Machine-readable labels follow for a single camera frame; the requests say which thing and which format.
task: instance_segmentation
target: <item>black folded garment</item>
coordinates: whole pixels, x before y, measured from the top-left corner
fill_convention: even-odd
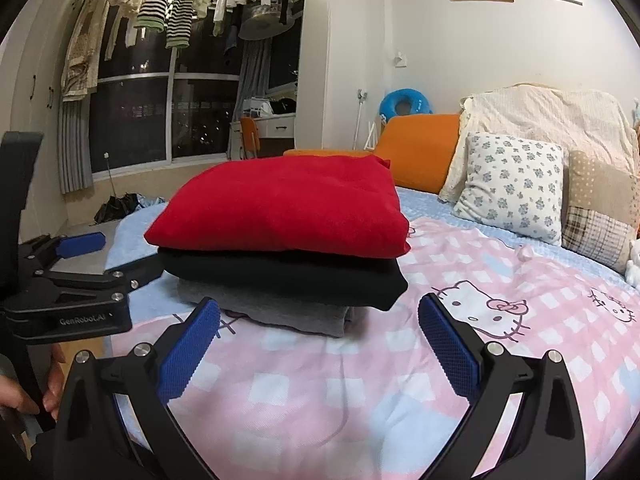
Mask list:
[[[166,271],[183,280],[252,288],[313,303],[387,311],[408,287],[395,259],[165,248],[158,254]]]

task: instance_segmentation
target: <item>red folded garment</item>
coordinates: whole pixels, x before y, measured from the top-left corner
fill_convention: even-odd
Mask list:
[[[192,178],[145,234],[195,251],[287,251],[396,258],[409,222],[388,162],[291,156],[226,162]]]

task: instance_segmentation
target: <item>orange cushion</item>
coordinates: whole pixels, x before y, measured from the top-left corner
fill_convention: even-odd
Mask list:
[[[284,156],[300,156],[300,155],[317,155],[317,156],[333,156],[333,155],[345,155],[345,156],[367,156],[371,155],[371,152],[358,151],[348,152],[347,150],[287,150],[283,153]]]
[[[396,186],[439,193],[456,151],[459,129],[458,114],[394,117],[374,154],[391,161]]]

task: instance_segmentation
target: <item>light blue bed sheet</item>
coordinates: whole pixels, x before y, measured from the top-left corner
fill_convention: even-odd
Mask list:
[[[460,228],[477,228],[485,235],[498,238],[512,248],[529,244],[541,256],[546,256],[575,269],[580,269],[583,274],[598,276],[606,280],[606,282],[628,290],[628,292],[633,291],[622,276],[607,267],[597,264],[593,260],[579,256],[561,247],[518,236],[504,229],[488,227],[457,218],[452,214],[453,206],[440,202],[434,194],[398,188],[398,196],[400,197],[402,212],[410,221],[428,216]],[[127,216],[120,222],[116,230],[113,247],[107,257],[107,268],[119,266],[156,252],[154,246],[146,243],[144,233],[165,207],[166,204],[151,206]],[[178,279],[176,277],[164,273],[159,280],[132,292],[129,296],[132,322],[139,323],[156,317],[170,316],[176,312],[188,311],[190,305],[184,303],[178,297],[177,282]]]

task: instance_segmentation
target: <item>gray folded garment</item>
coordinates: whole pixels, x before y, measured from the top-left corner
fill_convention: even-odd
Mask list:
[[[311,303],[211,283],[179,280],[178,296],[189,303],[199,303],[208,296],[216,300],[221,310],[245,314],[260,323],[290,326],[301,332],[334,337],[343,337],[354,319],[352,306]]]

